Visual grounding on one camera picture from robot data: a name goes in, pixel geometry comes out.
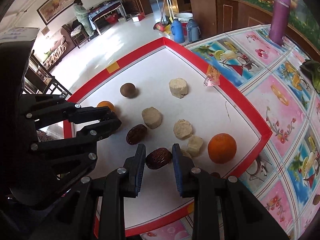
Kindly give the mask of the orange fruit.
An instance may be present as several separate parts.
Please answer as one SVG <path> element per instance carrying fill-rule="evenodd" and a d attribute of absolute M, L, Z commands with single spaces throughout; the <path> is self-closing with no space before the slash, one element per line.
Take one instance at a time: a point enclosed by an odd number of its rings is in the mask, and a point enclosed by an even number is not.
<path fill-rule="evenodd" d="M 208 155 L 211 161 L 216 164 L 225 164 L 231 161 L 236 150 L 235 139 L 227 133 L 214 135 L 208 144 Z"/>
<path fill-rule="evenodd" d="M 111 111 L 115 112 L 115 106 L 109 101 L 101 101 L 97 104 L 97 107 L 108 107 Z"/>

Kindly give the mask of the dark red date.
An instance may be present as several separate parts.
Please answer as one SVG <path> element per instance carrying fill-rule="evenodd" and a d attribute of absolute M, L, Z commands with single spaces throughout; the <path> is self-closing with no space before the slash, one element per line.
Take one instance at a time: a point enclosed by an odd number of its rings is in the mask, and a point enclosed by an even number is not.
<path fill-rule="evenodd" d="M 141 142 L 147 134 L 147 127 L 143 124 L 138 124 L 135 127 L 131 128 L 126 136 L 126 142 L 129 145 L 135 145 Z"/>
<path fill-rule="evenodd" d="M 151 170 L 157 170 L 172 160 L 172 153 L 164 147 L 158 148 L 148 154 L 145 158 L 146 166 Z"/>

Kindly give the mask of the brown longan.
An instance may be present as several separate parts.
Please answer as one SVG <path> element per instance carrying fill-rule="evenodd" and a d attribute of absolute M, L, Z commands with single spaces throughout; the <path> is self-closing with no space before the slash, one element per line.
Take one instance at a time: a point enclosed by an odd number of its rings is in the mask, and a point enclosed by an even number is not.
<path fill-rule="evenodd" d="M 125 83 L 121 86 L 120 93 L 126 98 L 134 98 L 136 96 L 136 87 L 132 83 Z"/>
<path fill-rule="evenodd" d="M 318 205 L 318 203 L 320 202 L 320 195 L 319 194 L 316 194 L 313 198 L 313 201 L 312 201 L 312 204 L 314 206 Z"/>

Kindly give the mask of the beige cake piece square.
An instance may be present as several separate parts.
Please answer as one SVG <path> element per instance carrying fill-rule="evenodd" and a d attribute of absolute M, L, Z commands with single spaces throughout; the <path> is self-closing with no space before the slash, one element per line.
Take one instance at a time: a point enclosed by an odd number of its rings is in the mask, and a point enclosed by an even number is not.
<path fill-rule="evenodd" d="M 197 157 L 200 154 L 201 147 L 203 145 L 203 139 L 201 137 L 198 137 L 196 135 L 192 135 L 187 144 L 187 152 L 192 157 Z"/>

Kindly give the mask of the beige cake piece round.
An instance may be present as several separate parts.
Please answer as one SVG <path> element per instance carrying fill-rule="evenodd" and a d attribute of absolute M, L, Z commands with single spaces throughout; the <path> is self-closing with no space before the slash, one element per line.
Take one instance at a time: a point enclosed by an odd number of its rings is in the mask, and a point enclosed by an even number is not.
<path fill-rule="evenodd" d="M 172 96 L 175 96 L 179 99 L 183 98 L 188 94 L 188 84 L 185 79 L 176 78 L 172 79 L 169 82 L 169 89 Z"/>

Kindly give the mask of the black wooden chair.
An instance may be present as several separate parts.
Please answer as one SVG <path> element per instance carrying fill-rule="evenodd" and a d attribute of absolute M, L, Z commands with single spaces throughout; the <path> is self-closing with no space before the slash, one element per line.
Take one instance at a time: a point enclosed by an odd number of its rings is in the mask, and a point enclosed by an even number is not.
<path fill-rule="evenodd" d="M 31 51 L 27 72 L 24 76 L 23 91 L 25 94 L 59 94 L 62 98 L 67 98 L 72 93 L 65 88 L 55 76 L 50 74 L 43 64 Z"/>

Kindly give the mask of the colourful fruit print tablecloth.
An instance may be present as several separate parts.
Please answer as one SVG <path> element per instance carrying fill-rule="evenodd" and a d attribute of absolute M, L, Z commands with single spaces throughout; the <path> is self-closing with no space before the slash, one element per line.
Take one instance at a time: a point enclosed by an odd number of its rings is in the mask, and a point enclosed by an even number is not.
<path fill-rule="evenodd" d="M 319 94 L 301 72 L 308 59 L 288 37 L 282 46 L 269 25 L 229 31 L 187 46 L 217 69 L 265 119 L 272 136 L 241 175 L 268 204 L 291 239 L 313 221 L 319 204 Z"/>

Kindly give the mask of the red white tray box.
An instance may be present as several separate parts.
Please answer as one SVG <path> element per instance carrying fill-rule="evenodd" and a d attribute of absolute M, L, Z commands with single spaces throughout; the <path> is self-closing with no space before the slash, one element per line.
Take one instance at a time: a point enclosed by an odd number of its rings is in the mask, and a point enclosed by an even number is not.
<path fill-rule="evenodd" d="M 143 122 L 142 110 L 154 107 L 162 114 L 162 123 L 148 129 L 143 140 L 146 152 L 173 144 L 186 148 L 187 141 L 177 139 L 174 124 L 184 119 L 191 123 L 193 133 L 204 140 L 195 165 L 222 177 L 240 176 L 262 151 L 271 129 L 263 117 L 240 91 L 223 76 L 217 86 L 207 87 L 204 80 L 208 63 L 183 46 L 167 38 L 154 40 L 117 60 L 79 88 L 69 101 L 82 107 L 96 106 L 107 100 L 114 104 L 121 127 L 107 139 L 97 143 L 98 160 L 91 177 L 108 175 L 134 155 L 135 146 L 126 142 L 128 131 Z M 172 96 L 169 82 L 182 78 L 188 84 L 188 94 L 179 99 Z M 125 83 L 136 87 L 136 96 L 126 98 L 120 88 Z M 219 133 L 236 140 L 234 158 L 225 164 L 211 161 L 207 143 Z"/>

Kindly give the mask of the framed landscape painting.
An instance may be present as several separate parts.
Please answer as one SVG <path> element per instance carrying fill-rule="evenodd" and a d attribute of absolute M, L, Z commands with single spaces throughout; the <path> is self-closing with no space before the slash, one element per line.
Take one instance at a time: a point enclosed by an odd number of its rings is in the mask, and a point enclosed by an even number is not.
<path fill-rule="evenodd" d="M 48 25 L 62 12 L 71 7 L 73 3 L 74 0 L 47 0 L 37 9 L 37 13 L 44 24 Z"/>

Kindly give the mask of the person in green clothes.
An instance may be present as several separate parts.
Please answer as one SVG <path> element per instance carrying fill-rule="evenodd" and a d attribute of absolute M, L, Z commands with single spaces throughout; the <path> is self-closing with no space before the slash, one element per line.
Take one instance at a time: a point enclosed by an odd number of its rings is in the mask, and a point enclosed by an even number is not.
<path fill-rule="evenodd" d="M 73 10 L 78 22 L 83 25 L 89 38 L 93 38 L 93 36 L 95 35 L 95 30 L 93 29 L 89 20 L 88 10 L 83 6 L 81 0 L 74 0 Z"/>

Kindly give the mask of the side table with cloth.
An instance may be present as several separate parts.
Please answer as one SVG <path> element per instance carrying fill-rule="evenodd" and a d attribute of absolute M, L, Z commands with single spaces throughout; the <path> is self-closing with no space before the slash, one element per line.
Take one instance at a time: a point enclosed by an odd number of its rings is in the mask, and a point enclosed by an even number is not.
<path fill-rule="evenodd" d="M 112 0 L 111 2 L 104 2 L 99 8 L 95 8 L 89 13 L 89 19 L 95 26 L 97 33 L 101 36 L 100 28 L 97 25 L 97 21 L 101 18 L 106 18 L 113 12 L 119 12 L 121 17 L 127 22 L 127 13 L 124 9 L 123 4 L 119 0 Z"/>

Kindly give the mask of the red broom and dustpan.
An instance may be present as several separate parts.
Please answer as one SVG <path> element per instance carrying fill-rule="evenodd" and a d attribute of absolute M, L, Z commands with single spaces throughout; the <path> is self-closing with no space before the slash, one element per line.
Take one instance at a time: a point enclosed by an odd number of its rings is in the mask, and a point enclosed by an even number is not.
<path fill-rule="evenodd" d="M 169 12 L 169 20 L 164 19 L 164 6 L 167 4 L 168 12 Z M 163 8 L 161 10 L 161 20 L 153 26 L 153 30 L 159 30 L 163 33 L 166 33 L 168 35 L 171 34 L 171 25 L 174 21 L 174 15 L 172 11 L 172 4 L 171 0 L 164 0 Z"/>

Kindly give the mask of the blue thermos flask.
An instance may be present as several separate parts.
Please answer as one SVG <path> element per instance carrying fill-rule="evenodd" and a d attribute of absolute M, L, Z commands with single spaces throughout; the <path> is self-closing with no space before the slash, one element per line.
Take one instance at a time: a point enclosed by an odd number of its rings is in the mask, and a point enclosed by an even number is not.
<path fill-rule="evenodd" d="M 181 22 L 177 18 L 175 18 L 171 24 L 171 33 L 176 43 L 182 44 L 185 42 L 183 27 Z"/>

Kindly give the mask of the green leafy vegetable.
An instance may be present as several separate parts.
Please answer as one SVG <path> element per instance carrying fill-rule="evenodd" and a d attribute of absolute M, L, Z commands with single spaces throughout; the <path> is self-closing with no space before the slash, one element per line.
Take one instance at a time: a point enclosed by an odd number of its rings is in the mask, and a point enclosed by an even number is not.
<path fill-rule="evenodd" d="M 312 82 L 316 92 L 320 92 L 320 63 L 314 60 L 305 60 L 300 65 L 301 72 Z"/>

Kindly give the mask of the purple thermos bottle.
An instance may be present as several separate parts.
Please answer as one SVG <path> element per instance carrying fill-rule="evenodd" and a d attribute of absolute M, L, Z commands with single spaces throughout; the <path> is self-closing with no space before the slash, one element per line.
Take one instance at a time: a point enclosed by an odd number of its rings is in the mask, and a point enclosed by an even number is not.
<path fill-rule="evenodd" d="M 291 0 L 274 0 L 269 38 L 276 44 L 283 45 L 283 37 L 289 21 Z"/>

